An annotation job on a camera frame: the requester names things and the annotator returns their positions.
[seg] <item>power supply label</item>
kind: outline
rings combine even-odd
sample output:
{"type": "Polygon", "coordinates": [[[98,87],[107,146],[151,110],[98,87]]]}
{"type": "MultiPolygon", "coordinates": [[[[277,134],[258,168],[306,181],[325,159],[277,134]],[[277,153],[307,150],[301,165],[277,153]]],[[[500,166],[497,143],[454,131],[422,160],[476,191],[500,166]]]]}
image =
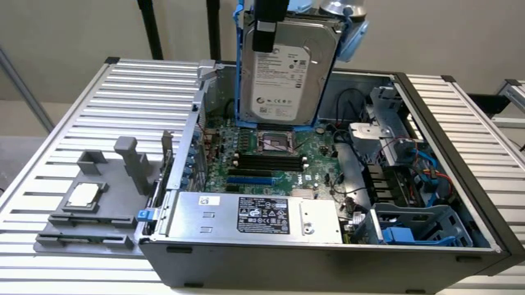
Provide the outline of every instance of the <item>power supply label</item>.
{"type": "Polygon", "coordinates": [[[302,47],[275,45],[255,53],[252,112],[265,119],[295,120],[310,55],[302,47]]]}
{"type": "Polygon", "coordinates": [[[250,234],[289,235],[289,200],[240,197],[236,230],[250,234]]]}

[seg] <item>wall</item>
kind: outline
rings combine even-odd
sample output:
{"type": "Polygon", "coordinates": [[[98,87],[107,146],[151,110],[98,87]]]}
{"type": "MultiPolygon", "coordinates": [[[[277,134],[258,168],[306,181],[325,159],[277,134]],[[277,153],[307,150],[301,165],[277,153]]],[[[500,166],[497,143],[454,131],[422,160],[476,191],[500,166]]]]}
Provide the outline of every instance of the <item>wall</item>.
{"type": "MultiPolygon", "coordinates": [[[[369,34],[346,68],[450,74],[492,93],[525,77],[524,0],[366,0],[369,34]]],[[[222,0],[222,55],[235,58],[231,12],[222,0]]],[[[167,59],[208,58],[206,0],[154,0],[167,59]]],[[[3,0],[0,41],[41,101],[72,103],[104,58],[150,58],[135,0],[3,0]]],[[[0,99],[19,99],[0,74],[0,99]]]]}
{"type": "MultiPolygon", "coordinates": [[[[0,44],[35,97],[72,103],[108,56],[150,58],[132,0],[3,0],[0,44]]],[[[0,99],[20,99],[0,73],[0,99]]]]}

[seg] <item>white label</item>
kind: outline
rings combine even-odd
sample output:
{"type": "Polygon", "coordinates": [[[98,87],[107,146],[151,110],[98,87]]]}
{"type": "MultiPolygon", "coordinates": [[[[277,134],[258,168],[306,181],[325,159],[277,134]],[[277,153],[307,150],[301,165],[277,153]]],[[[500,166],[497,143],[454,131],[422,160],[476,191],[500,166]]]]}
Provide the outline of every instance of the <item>white label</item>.
{"type": "Polygon", "coordinates": [[[310,56],[301,47],[275,45],[255,53],[252,112],[265,119],[295,120],[310,56]]]}
{"type": "Polygon", "coordinates": [[[203,206],[218,206],[220,203],[219,195],[202,195],[199,197],[199,205],[203,206]]]}

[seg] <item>green circuit board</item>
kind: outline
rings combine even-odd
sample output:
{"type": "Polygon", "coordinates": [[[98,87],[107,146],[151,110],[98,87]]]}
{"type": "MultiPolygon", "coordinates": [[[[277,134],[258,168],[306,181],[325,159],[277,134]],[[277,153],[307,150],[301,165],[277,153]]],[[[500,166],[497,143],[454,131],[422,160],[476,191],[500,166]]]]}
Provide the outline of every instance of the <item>green circuit board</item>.
{"type": "Polygon", "coordinates": [[[236,184],[239,193],[260,195],[291,195],[294,189],[311,189],[319,199],[331,199],[330,187],[325,184],[325,175],[333,181],[339,175],[339,163],[333,157],[333,137],[329,132],[318,134],[313,130],[303,132],[265,132],[269,136],[285,136],[291,133],[291,152],[282,150],[262,151],[260,131],[239,128],[222,118],[208,121],[207,128],[207,192],[226,192],[228,170],[235,169],[235,152],[243,154],[290,155],[307,158],[307,168],[302,172],[271,171],[273,185],[236,184]]]}

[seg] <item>blue latch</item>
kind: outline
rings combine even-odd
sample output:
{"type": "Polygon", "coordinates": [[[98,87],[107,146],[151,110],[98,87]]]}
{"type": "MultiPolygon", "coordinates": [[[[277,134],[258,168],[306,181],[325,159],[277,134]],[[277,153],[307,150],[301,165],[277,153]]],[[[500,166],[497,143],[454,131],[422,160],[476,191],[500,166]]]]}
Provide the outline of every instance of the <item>blue latch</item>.
{"type": "Polygon", "coordinates": [[[152,210],[140,210],[138,214],[138,221],[152,222],[154,214],[155,212],[152,210]]]}
{"type": "Polygon", "coordinates": [[[407,227],[387,227],[382,234],[389,245],[450,246],[456,241],[456,237],[445,237],[437,241],[417,241],[407,227]]]}

